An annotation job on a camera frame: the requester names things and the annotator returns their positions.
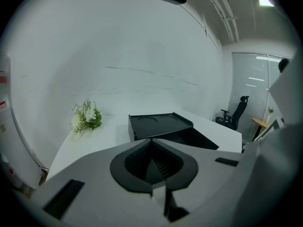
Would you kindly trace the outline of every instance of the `office chair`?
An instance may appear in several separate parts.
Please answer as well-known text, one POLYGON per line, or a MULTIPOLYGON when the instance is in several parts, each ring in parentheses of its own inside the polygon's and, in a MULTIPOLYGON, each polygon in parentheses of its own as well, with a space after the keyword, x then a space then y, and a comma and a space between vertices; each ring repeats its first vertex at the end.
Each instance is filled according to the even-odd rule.
POLYGON ((249 96, 241 97, 241 102, 232 116, 227 114, 229 113, 228 111, 221 109, 221 111, 224 112, 224 118, 216 117, 216 123, 236 131, 238 128, 239 119, 247 106, 248 98, 249 96))

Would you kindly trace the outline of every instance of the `ceiling pipe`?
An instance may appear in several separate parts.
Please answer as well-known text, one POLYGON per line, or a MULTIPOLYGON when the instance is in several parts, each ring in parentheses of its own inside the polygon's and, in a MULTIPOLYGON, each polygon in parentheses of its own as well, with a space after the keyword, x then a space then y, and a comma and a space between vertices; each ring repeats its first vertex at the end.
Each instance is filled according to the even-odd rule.
POLYGON ((230 42, 234 43, 234 37, 233 37, 233 33, 232 33, 232 28, 231 28, 229 22, 227 20, 224 20, 225 18, 227 18, 227 16, 226 16, 225 11, 223 10, 223 8, 222 8, 219 0, 210 0, 210 2, 213 4, 214 8, 216 9, 216 11, 218 12, 219 16, 222 19, 222 21, 223 21, 223 23, 225 25, 227 34, 229 36, 230 42))
POLYGON ((230 17, 230 18, 233 18, 233 19, 232 19, 232 25, 233 25, 233 28, 234 28, 234 30, 235 30, 236 40, 237 40, 237 42, 239 42, 238 28, 237 28, 237 24, 236 24, 236 21, 235 21, 235 19, 234 19, 233 13, 232 13, 232 9, 231 9, 231 7, 229 6, 229 3, 228 3, 227 0, 222 0, 222 2, 223 2, 223 4, 224 4, 224 6, 226 7, 226 10, 227 10, 227 12, 228 12, 229 17, 230 17))
MULTIPOLYGON (((213 1, 213 0, 209 0, 209 1, 210 1, 210 2, 212 3, 212 5, 214 6, 214 8, 215 8, 216 11, 218 12, 219 16, 221 17, 221 19, 223 19, 222 13, 219 11, 219 9, 218 9, 217 5, 214 3, 214 1, 213 1)), ((224 24, 225 29, 226 29, 226 31, 227 31, 229 40, 230 40, 230 42, 232 43, 231 33, 230 33, 230 31, 228 30, 227 25, 226 25, 226 23, 225 23, 224 21, 223 21, 223 24, 224 24)))

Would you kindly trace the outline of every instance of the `white counter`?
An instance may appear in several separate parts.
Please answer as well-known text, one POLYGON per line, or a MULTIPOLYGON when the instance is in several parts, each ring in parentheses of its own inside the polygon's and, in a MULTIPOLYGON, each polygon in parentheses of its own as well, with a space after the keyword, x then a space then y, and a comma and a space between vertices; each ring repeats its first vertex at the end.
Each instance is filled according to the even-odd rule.
MULTIPOLYGON (((184 110, 175 110, 174 112, 192 121, 196 130, 219 146, 218 150, 241 153, 242 136, 239 132, 184 110)), ((91 129, 85 130, 79 141, 73 142, 71 136, 72 132, 61 145, 47 179, 50 179, 82 156, 130 142, 128 115, 102 116, 102 125, 93 131, 91 129)))

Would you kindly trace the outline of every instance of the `flower bouquet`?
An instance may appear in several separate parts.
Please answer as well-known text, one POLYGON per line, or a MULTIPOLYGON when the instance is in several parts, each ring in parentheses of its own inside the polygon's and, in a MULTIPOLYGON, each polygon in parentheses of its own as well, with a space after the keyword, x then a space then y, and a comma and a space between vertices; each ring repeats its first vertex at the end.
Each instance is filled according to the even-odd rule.
POLYGON ((80 134, 83 129, 92 128, 94 130, 101 125, 100 111, 97 109, 96 103, 92 103, 89 99, 84 101, 82 105, 75 104, 72 111, 71 127, 73 136, 80 134))

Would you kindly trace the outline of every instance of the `ceiling light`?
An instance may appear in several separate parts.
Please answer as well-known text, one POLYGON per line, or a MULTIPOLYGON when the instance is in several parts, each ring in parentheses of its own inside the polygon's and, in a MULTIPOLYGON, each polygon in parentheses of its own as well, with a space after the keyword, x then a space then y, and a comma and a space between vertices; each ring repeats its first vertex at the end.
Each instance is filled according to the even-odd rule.
POLYGON ((258 78, 248 78, 248 79, 254 79, 254 80, 258 80, 258 81, 264 81, 263 79, 258 79, 258 78))
POLYGON ((281 61, 281 59, 268 58, 268 57, 264 57, 264 56, 257 56, 256 59, 266 60, 266 61, 274 61, 274 62, 280 62, 281 61))
POLYGON ((273 7, 274 5, 271 4, 269 0, 259 0, 261 6, 268 6, 273 7))

